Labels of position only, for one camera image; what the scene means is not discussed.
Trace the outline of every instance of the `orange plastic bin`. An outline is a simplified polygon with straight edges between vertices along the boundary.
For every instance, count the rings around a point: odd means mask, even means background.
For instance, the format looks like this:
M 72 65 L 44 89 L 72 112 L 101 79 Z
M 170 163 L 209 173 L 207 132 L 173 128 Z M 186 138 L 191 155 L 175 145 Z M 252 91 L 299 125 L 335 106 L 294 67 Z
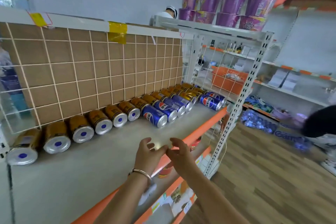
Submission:
M 222 88 L 224 90 L 230 91 L 234 94 L 239 94 L 244 86 L 244 82 L 247 78 L 248 73 L 243 73 L 236 71 L 234 69 L 229 69 L 226 67 L 216 67 L 212 66 L 212 84 L 216 87 Z M 226 78 L 228 74 L 236 74 L 239 80 L 234 80 L 232 78 Z

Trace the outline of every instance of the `wooden floor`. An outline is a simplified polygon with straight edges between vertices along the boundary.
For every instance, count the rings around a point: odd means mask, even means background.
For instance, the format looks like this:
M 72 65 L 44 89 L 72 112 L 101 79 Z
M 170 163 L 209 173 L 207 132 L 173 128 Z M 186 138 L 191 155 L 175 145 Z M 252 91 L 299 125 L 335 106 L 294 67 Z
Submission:
M 324 158 L 237 124 L 211 180 L 251 224 L 335 224 L 336 177 L 319 166 Z M 181 224 L 201 223 L 209 222 L 197 200 Z

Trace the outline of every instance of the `forearm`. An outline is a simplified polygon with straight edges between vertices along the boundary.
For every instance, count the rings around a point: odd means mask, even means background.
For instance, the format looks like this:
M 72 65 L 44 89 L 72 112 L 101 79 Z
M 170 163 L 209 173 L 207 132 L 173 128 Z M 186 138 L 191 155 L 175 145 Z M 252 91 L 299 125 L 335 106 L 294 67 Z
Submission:
M 195 192 L 211 224 L 249 223 L 200 170 L 191 171 L 186 181 Z
M 133 172 L 94 224 L 130 224 L 147 181 L 143 174 Z

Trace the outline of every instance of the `silver bracelet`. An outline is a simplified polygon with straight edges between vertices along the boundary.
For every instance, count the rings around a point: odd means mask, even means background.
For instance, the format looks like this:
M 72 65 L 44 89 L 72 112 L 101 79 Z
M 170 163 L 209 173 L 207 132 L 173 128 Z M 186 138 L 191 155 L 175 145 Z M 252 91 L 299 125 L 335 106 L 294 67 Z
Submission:
M 142 171 L 140 169 L 133 168 L 132 171 L 128 173 L 128 175 L 130 175 L 133 172 L 141 173 L 141 174 L 145 175 L 150 181 L 152 181 L 152 178 L 146 172 L 144 172 L 144 171 Z

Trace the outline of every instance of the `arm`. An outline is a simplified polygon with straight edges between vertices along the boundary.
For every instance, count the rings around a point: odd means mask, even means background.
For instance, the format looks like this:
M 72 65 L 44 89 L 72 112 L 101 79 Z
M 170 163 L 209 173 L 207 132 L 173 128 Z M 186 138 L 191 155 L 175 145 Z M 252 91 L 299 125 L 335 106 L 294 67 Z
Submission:
M 149 137 L 141 140 L 136 153 L 134 168 L 152 175 L 168 146 L 165 145 L 155 150 L 153 148 L 154 144 L 149 143 L 150 141 L 151 138 Z M 145 175 L 137 172 L 131 173 L 94 224 L 131 223 L 133 213 L 147 186 L 148 179 Z
M 249 224 L 230 204 L 221 191 L 208 180 L 195 164 L 188 146 L 180 139 L 171 138 L 179 150 L 167 150 L 175 170 L 187 181 L 199 199 L 205 215 L 211 224 Z

